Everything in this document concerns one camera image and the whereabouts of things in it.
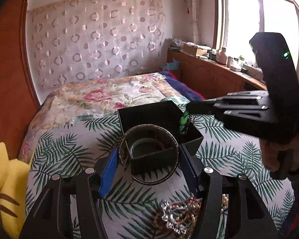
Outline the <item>person's right hand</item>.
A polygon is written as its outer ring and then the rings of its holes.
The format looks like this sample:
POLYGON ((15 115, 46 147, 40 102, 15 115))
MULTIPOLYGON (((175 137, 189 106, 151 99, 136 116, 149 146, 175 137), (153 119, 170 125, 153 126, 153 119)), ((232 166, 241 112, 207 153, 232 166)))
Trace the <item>person's right hand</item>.
POLYGON ((289 144, 279 145, 260 139, 261 157, 264 167, 269 171, 277 171, 280 163, 278 153, 291 149, 293 151, 293 160, 290 167, 291 171, 299 168, 299 135, 297 135, 289 144))

